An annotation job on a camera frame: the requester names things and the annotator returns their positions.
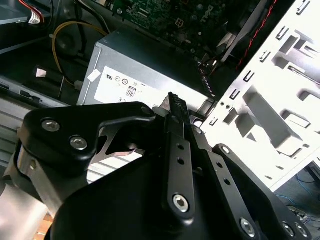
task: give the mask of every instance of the red wire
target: red wire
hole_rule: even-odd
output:
[[[238,68],[241,66],[241,64],[243,63],[243,61],[244,61],[245,58],[247,57],[248,52],[249,52],[249,49],[250,49],[251,46],[252,46],[252,43],[254,42],[255,38],[257,37],[257,35],[258,35],[258,33],[261,31],[261,29],[264,28],[264,26],[265,26],[265,24],[266,24],[266,22],[267,22],[267,20],[268,20],[268,18],[269,18],[269,16],[270,16],[272,10],[274,9],[277,1],[278,1],[278,0],[274,0],[273,4],[272,4],[272,5],[270,6],[270,8],[269,8],[269,12],[268,12],[267,16],[263,19],[263,21],[262,21],[262,23],[261,23],[261,26],[255,31],[254,36],[253,36],[253,37],[251,38],[251,40],[250,40],[249,46],[248,46],[247,49],[245,50],[244,56],[241,58],[241,60],[239,61],[238,65],[237,65],[236,68],[235,68],[236,70],[238,70]]]
[[[44,23],[44,21],[45,21],[44,16],[42,15],[42,13],[41,13],[38,9],[36,9],[35,7],[32,7],[32,6],[28,5],[28,4],[26,4],[26,2],[24,2],[23,0],[18,0],[18,1],[19,1],[19,3],[21,3],[21,4],[22,4],[23,6],[25,6],[26,8],[28,8],[28,9],[30,9],[31,11],[34,11],[36,14],[38,14],[39,17],[40,17],[40,19],[41,19],[41,21]]]

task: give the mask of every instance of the motherboard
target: motherboard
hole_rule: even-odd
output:
[[[111,0],[105,7],[185,53],[202,59],[226,22],[230,0]]]

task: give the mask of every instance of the screw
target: screw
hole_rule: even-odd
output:
[[[287,223],[282,223],[282,226],[284,227],[284,229],[286,230],[286,232],[291,236],[294,237],[295,233],[294,231],[291,229],[291,227],[287,224]]]
[[[74,136],[70,140],[70,145],[76,150],[85,150],[88,147],[87,141],[80,136]]]
[[[228,148],[226,148],[225,146],[222,147],[222,150],[226,153],[226,154],[229,154],[230,151]]]
[[[30,168],[31,170],[35,170],[37,168],[37,164],[35,160],[31,160],[30,162]]]
[[[306,232],[306,230],[299,224],[299,223],[295,223],[296,228],[298,229],[298,231],[306,238],[308,237],[308,234]]]
[[[254,227],[251,225],[251,223],[244,219],[244,218],[241,218],[240,219],[240,225],[241,225],[241,228],[243,229],[243,231],[251,238],[254,238],[256,236],[256,232],[255,232],[255,229]]]
[[[202,134],[202,130],[200,128],[198,128],[197,126],[193,125],[193,129],[198,133],[198,134]]]
[[[41,124],[42,128],[48,132],[57,132],[60,130],[60,125],[53,120],[45,120]]]
[[[188,201],[185,199],[184,196],[179,194],[173,196],[173,204],[182,213],[185,213],[189,209]]]

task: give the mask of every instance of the power supply label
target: power supply label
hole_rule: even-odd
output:
[[[142,102],[153,108],[159,107],[167,95],[105,66],[94,99],[104,104]]]

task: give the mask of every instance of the silver power supply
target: silver power supply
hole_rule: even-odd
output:
[[[96,43],[77,104],[142,102],[153,108],[169,92],[201,116],[213,106],[194,60],[122,28]]]

